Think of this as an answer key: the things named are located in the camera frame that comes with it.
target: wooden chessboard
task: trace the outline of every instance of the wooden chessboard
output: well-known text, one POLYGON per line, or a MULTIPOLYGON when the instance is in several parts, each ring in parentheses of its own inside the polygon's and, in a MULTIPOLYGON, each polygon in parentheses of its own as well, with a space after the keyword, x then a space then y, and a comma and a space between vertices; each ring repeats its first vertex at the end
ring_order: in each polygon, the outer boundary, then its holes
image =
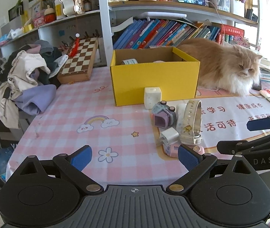
MULTIPOLYGON (((68 53, 75 47, 75 42, 69 48, 68 53)), ((80 39, 77 53, 74 57, 69 57, 62 66, 57 76, 61 84, 88 81, 94 64, 96 50, 98 48, 98 38, 80 39)))

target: crosshair symbol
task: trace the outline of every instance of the crosshair symbol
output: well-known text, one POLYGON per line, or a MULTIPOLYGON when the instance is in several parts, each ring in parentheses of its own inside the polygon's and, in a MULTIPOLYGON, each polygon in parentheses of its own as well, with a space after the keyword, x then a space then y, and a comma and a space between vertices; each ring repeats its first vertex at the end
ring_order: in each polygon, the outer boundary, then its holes
POLYGON ((140 191, 140 190, 137 189, 137 188, 133 188, 133 189, 131 189, 131 191, 132 191, 133 193, 137 193, 137 192, 140 191))

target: star print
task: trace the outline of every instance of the star print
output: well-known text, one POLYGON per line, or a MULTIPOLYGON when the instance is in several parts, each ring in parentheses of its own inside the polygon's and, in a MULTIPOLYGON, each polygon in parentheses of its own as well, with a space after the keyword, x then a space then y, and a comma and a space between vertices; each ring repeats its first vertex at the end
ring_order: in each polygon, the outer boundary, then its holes
POLYGON ((134 131, 131 135, 133 135, 133 137, 138 137, 139 133, 134 131))

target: white watch strap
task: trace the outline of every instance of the white watch strap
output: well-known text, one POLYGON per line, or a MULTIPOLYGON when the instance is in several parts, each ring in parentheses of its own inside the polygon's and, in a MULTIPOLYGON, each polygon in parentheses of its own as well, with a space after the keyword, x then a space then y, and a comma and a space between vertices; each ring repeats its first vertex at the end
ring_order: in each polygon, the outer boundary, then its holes
POLYGON ((185 109, 180 141, 186 145, 197 145, 202 141, 201 100, 189 100, 185 109))

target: cat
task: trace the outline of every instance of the cat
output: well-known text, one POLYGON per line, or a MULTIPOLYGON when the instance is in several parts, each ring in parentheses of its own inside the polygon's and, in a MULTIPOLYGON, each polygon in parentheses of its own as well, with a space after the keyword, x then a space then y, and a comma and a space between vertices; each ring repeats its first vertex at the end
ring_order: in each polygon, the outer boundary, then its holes
POLYGON ((223 46, 209 39, 186 39, 178 49, 200 61, 198 85, 249 95, 259 82, 262 56, 239 45, 223 46))

